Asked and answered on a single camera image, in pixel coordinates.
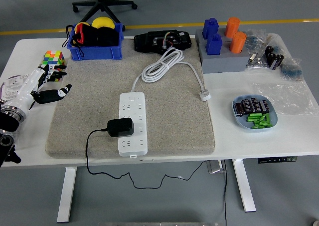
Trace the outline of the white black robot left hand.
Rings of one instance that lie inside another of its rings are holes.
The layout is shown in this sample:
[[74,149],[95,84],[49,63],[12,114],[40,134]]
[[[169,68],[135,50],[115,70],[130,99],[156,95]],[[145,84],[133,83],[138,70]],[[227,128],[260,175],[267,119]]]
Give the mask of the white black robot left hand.
[[40,91],[41,87],[48,82],[61,79],[67,73],[63,70],[65,65],[41,65],[27,78],[26,82],[18,91],[17,96],[13,100],[7,101],[1,108],[4,113],[13,110],[19,113],[27,113],[36,102],[38,104],[52,103],[64,99],[69,93],[72,85],[67,84],[59,89],[49,89]]

